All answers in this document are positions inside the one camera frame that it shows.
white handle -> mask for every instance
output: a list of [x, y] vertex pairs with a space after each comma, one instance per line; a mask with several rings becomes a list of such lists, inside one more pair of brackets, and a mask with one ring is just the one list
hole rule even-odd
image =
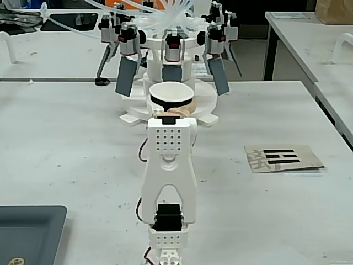
[[16, 54], [15, 54], [15, 50], [14, 50], [12, 39], [11, 39], [10, 35], [7, 34], [6, 32], [0, 32], [0, 40], [4, 40], [6, 42], [7, 49], [9, 51], [9, 55], [10, 55], [11, 63], [15, 63], [17, 61]]
[[353, 46], [353, 35], [350, 33], [343, 33], [338, 37], [338, 40], [336, 42], [335, 50], [333, 52], [333, 62], [338, 63], [340, 56], [341, 56], [341, 50], [342, 50], [342, 45], [344, 42], [349, 43], [350, 45]]

gray tray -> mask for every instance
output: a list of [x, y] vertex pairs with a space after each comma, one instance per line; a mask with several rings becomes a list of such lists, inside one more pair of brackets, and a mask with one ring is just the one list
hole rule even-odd
[[0, 264], [53, 265], [64, 206], [0, 206]]

brown paper bag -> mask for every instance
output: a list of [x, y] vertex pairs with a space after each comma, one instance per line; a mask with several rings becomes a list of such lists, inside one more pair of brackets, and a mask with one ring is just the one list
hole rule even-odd
[[353, 0], [317, 0], [315, 13], [324, 24], [353, 24]]

tan object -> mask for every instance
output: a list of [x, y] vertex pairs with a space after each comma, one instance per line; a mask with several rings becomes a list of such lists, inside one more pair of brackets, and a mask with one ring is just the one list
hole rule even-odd
[[324, 24], [353, 24], [353, 0], [317, 0], [315, 13]]
[[196, 100], [192, 99], [191, 103], [179, 108], [170, 109], [168, 112], [161, 112], [156, 116], [180, 116], [181, 118], [189, 117], [196, 109]]

red wire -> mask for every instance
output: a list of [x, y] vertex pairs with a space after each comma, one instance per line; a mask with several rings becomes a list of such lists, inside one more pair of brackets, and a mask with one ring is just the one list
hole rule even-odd
[[149, 265], [154, 265], [153, 261], [150, 260], [148, 257], [149, 252], [151, 251], [151, 247], [148, 247], [148, 249], [145, 252], [145, 255], [143, 255], [143, 258], [149, 263]]

